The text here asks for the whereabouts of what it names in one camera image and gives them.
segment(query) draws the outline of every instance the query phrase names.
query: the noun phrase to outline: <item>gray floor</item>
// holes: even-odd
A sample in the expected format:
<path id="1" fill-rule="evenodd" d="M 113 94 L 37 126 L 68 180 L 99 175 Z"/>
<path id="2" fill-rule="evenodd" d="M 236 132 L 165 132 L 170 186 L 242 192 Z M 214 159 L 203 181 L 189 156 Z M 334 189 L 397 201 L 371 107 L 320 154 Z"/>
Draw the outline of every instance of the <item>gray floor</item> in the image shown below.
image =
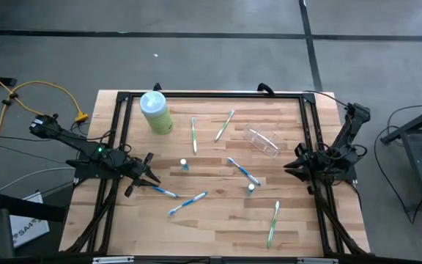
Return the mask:
<path id="1" fill-rule="evenodd" d="M 422 35 L 419 0 L 306 0 L 314 34 Z M 77 29 L 137 32 L 303 33 L 296 0 L 119 0 L 115 2 L 2 1 L 0 28 Z M 371 108 L 372 120 L 356 142 L 370 149 L 357 165 L 363 215 L 373 253 L 422 260 L 422 212 L 411 225 L 389 189 L 372 154 L 375 136 L 395 109 L 422 103 L 422 42 L 315 41 L 324 91 L 345 102 Z M 0 76 L 19 83 L 52 81 L 68 88 L 81 108 L 92 113 L 99 89 L 313 89 L 304 40 L 224 40 L 160 38 L 0 37 Z M 29 106 L 58 113 L 69 126 L 76 111 L 55 89 L 33 86 L 20 92 Z M 7 93 L 0 88 L 0 101 Z M 402 124 L 422 109 L 403 111 Z M 11 106 L 1 132 L 31 137 L 33 115 Z M 57 161 L 75 155 L 56 142 L 17 142 L 8 147 Z M 408 203 L 417 202 L 418 183 L 404 151 L 379 146 L 386 172 Z M 0 187 L 27 173 L 64 166 L 0 149 Z M 72 172 L 38 175 L 8 188 L 24 197 L 68 181 Z"/>

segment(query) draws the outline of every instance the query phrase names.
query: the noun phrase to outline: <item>bottle cap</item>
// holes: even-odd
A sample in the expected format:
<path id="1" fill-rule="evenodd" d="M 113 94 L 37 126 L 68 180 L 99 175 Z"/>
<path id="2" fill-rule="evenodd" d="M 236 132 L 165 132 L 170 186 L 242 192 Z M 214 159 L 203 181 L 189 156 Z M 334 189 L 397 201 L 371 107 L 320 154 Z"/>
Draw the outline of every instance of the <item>bottle cap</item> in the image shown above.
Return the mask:
<path id="1" fill-rule="evenodd" d="M 167 109 L 166 97 L 157 91 L 147 92 L 141 96 L 139 106 L 144 115 L 158 116 Z"/>

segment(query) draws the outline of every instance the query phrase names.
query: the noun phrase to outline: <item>black floor line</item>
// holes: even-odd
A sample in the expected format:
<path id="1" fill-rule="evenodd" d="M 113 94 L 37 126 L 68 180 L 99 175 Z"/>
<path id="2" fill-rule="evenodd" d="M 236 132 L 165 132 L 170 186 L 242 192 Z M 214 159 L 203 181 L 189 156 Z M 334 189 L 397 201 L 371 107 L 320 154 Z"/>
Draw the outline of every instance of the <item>black floor line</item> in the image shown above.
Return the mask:
<path id="1" fill-rule="evenodd" d="M 412 35 L 337 35 L 313 34 L 314 40 L 344 40 L 344 41 L 422 41 L 422 36 Z"/>
<path id="2" fill-rule="evenodd" d="M 299 0 L 300 15 L 302 17 L 302 24 L 304 27 L 304 34 L 306 35 L 306 45 L 308 53 L 308 63 L 311 66 L 312 80 L 314 82 L 314 89 L 317 92 L 323 91 L 322 80 L 320 78 L 319 66 L 315 56 L 314 41 L 312 39 L 311 24 L 308 21 L 307 7 L 304 0 Z"/>
<path id="3" fill-rule="evenodd" d="M 222 38 L 222 39 L 267 39 L 303 40 L 304 34 L 273 33 L 190 33 L 190 32 L 96 32 L 58 31 L 31 29 L 0 29 L 0 36 L 24 37 L 156 37 L 156 38 Z"/>

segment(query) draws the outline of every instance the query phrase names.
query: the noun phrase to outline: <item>wooden tabletop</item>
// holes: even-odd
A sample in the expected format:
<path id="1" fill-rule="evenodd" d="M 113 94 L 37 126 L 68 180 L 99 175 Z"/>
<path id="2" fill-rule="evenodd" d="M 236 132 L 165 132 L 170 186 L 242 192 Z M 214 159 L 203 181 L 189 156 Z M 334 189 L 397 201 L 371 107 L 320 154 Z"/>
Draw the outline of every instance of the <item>wooden tabletop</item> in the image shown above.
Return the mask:
<path id="1" fill-rule="evenodd" d="M 102 136 L 110 129 L 117 92 L 99 91 L 89 137 Z M 151 168 L 160 178 L 160 187 L 179 194 L 180 198 L 167 197 L 150 187 L 135 188 L 127 198 L 123 193 L 131 180 L 121 180 L 109 254 L 322 256 L 314 197 L 308 194 L 306 183 L 283 169 L 284 164 L 296 158 L 297 144 L 304 142 L 296 100 L 168 98 L 174 129 L 160 136 L 151 132 L 138 99 L 134 100 L 127 135 L 127 143 L 133 147 L 130 154 L 144 158 L 148 152 L 154 153 Z M 316 104 L 324 141 L 330 144 L 341 128 L 336 104 L 322 95 L 316 95 Z M 214 143 L 231 109 L 235 111 L 234 117 Z M 122 129 L 124 111 L 123 106 L 118 131 Z M 196 155 L 191 143 L 191 117 L 196 118 Z M 281 137 L 286 142 L 281 154 L 270 158 L 247 142 L 243 128 L 248 123 L 261 124 Z M 262 183 L 251 196 L 246 194 L 248 178 L 229 164 L 227 157 L 232 157 Z M 189 171 L 182 171 L 181 158 L 188 161 Z M 98 184 L 99 180 L 86 180 L 74 191 L 60 249 L 73 244 L 89 223 Z M 368 251 L 356 193 L 344 183 L 333 189 L 341 223 Z M 204 191 L 208 191 L 205 198 L 178 210 L 174 216 L 167 215 L 172 208 Z M 267 249 L 276 201 L 280 202 L 280 210 L 273 246 Z M 328 229 L 333 242 L 330 225 Z"/>

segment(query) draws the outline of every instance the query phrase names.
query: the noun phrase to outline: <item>white paper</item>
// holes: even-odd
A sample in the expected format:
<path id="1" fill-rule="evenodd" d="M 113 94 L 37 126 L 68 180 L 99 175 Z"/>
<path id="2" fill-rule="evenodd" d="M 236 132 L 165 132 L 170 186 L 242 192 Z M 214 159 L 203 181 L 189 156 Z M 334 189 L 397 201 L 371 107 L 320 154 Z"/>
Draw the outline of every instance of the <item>white paper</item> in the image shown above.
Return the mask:
<path id="1" fill-rule="evenodd" d="M 29 197 L 24 198 L 24 200 L 43 203 L 42 194 L 40 192 L 30 195 Z M 25 243 L 50 232 L 46 220 L 38 220 L 23 216 L 10 216 L 10 221 L 14 248 L 22 246 Z"/>

